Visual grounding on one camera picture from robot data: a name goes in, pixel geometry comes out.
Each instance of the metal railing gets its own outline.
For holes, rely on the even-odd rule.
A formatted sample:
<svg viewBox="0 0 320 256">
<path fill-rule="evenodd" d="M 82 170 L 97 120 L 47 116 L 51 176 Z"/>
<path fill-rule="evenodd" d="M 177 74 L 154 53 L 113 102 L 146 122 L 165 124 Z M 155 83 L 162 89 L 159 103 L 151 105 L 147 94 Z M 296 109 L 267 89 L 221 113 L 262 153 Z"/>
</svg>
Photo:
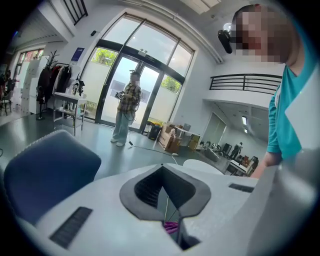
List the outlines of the metal railing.
<svg viewBox="0 0 320 256">
<path fill-rule="evenodd" d="M 211 76 L 210 90 L 250 91 L 273 95 L 281 80 L 282 76 L 273 74 L 217 75 Z"/>
<path fill-rule="evenodd" d="M 88 16 L 84 0 L 80 0 L 80 4 L 78 0 L 69 0 L 68 3 L 63 0 L 63 2 L 74 21 L 73 25 L 76 25 L 84 16 Z"/>
</svg>

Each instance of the blue chair backrest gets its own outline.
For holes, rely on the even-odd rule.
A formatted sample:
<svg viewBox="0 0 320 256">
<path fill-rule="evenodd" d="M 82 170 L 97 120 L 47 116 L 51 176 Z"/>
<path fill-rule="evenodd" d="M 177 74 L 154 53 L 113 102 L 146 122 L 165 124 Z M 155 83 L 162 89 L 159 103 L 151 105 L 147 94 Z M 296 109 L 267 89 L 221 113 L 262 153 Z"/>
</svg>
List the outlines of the blue chair backrest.
<svg viewBox="0 0 320 256">
<path fill-rule="evenodd" d="M 48 210 L 95 178 L 101 159 L 64 130 L 29 145 L 4 171 L 15 214 L 35 224 Z"/>
</svg>

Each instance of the green foliage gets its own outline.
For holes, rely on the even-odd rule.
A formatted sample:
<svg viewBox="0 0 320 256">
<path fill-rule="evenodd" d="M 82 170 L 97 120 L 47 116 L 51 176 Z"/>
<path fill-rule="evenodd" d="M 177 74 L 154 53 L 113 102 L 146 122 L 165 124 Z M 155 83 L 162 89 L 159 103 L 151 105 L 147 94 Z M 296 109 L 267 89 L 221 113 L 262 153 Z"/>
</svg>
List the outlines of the green foliage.
<svg viewBox="0 0 320 256">
<path fill-rule="evenodd" d="M 92 62 L 111 66 L 114 63 L 117 53 L 112 50 L 98 48 L 95 52 L 95 56 L 92 58 Z"/>
<path fill-rule="evenodd" d="M 181 84 L 170 76 L 167 76 L 166 79 L 162 81 L 161 86 L 176 94 L 179 91 Z"/>
</svg>

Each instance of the man in teal shirt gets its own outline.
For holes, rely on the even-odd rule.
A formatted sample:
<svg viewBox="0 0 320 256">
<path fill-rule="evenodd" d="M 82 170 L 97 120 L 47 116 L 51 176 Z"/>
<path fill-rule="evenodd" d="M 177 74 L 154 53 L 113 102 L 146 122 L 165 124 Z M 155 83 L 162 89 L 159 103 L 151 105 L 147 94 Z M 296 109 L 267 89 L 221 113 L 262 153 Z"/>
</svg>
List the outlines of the man in teal shirt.
<svg viewBox="0 0 320 256">
<path fill-rule="evenodd" d="M 266 167 L 278 165 L 301 150 L 285 110 L 305 86 L 318 56 L 298 24 L 259 4 L 247 5 L 234 14 L 231 37 L 236 49 L 254 51 L 262 62 L 285 63 L 281 85 L 269 104 L 267 152 L 251 175 L 259 178 Z"/>
</svg>

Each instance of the plaid shirt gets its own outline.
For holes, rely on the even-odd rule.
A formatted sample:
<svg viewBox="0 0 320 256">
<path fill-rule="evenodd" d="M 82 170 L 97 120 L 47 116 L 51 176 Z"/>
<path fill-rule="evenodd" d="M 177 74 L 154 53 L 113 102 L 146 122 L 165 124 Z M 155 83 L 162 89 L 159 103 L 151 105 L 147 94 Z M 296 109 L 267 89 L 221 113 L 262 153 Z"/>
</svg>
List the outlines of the plaid shirt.
<svg viewBox="0 0 320 256">
<path fill-rule="evenodd" d="M 122 112 L 124 114 L 136 112 L 136 108 L 140 103 L 141 99 L 141 88 L 140 86 L 135 86 L 129 83 L 125 89 L 124 94 L 131 95 L 131 98 L 125 98 L 120 100 L 118 105 L 118 112 Z"/>
</svg>

